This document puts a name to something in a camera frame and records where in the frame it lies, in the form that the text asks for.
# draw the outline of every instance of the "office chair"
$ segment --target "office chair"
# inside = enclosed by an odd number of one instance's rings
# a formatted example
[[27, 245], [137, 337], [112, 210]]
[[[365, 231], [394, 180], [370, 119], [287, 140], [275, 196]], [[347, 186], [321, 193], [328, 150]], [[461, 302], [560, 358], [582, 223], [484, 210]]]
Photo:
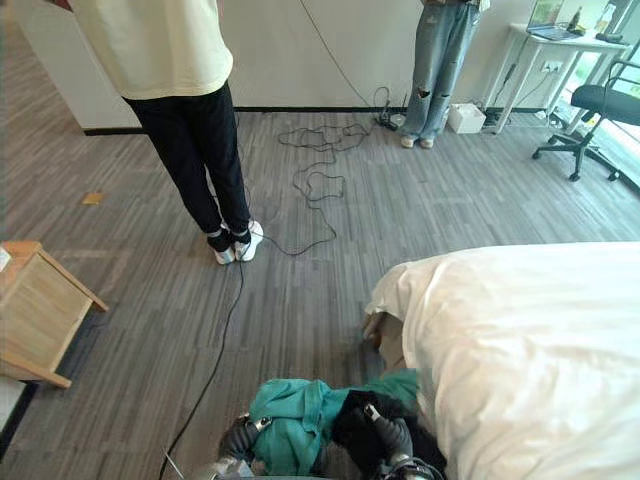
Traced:
[[[615, 65], [621, 65], [621, 68], [616, 75], [613, 75], [613, 67]], [[609, 169], [611, 172], [609, 181], [613, 182], [623, 177], [625, 183], [632, 184], [634, 190], [640, 191], [637, 185], [633, 184], [621, 170], [613, 166], [602, 154], [589, 146], [596, 129], [606, 119], [640, 126], [640, 98], [612, 89], [616, 81], [640, 85], [640, 82], [622, 77], [625, 68], [640, 69], [640, 64], [626, 60], [615, 60], [609, 66], [609, 78], [604, 87], [599, 85], [583, 85], [578, 87], [571, 96], [571, 105], [588, 110], [582, 117], [582, 121], [589, 121], [596, 113], [600, 115], [598, 123], [596, 123], [595, 127], [593, 127], [581, 141], [564, 135], [553, 135], [547, 141], [549, 145], [539, 147], [531, 158], [537, 160], [540, 158], [540, 152], [572, 152], [576, 157], [576, 169], [569, 176], [569, 180], [577, 182], [580, 179], [582, 158], [586, 155]], [[563, 145], [555, 145], [558, 141], [562, 142]]]

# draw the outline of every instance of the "white box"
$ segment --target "white box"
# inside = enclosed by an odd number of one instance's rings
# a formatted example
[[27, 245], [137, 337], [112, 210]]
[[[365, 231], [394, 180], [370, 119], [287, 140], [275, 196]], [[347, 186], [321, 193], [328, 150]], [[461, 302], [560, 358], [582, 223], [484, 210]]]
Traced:
[[454, 103], [449, 109], [449, 126], [456, 133], [478, 133], [485, 119], [473, 103]]

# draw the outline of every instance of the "ripped jeans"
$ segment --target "ripped jeans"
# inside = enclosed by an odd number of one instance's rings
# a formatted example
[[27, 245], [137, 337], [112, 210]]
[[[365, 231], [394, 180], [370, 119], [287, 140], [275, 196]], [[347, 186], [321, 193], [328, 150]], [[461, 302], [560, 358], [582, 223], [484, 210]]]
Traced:
[[424, 6], [403, 135], [433, 140], [444, 128], [449, 100], [479, 17], [473, 5]]

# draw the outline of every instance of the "laptop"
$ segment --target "laptop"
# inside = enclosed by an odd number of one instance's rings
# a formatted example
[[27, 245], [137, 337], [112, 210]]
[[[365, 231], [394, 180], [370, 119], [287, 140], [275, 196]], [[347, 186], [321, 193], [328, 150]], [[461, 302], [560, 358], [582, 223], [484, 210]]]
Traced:
[[538, 0], [529, 20], [527, 32], [552, 41], [579, 37], [580, 35], [556, 25], [563, 4], [564, 0]]

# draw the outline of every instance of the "teal cloth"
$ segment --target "teal cloth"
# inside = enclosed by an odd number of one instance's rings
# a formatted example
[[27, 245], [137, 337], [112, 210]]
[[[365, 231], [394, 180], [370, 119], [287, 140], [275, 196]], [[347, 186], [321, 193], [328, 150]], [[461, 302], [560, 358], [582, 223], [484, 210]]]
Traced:
[[[356, 390], [383, 393], [414, 411], [418, 391], [415, 370], [399, 370]], [[260, 387], [249, 407], [252, 420], [271, 417], [253, 451], [269, 475], [308, 475], [330, 441], [335, 418], [351, 388], [332, 390], [320, 381], [274, 379]]]

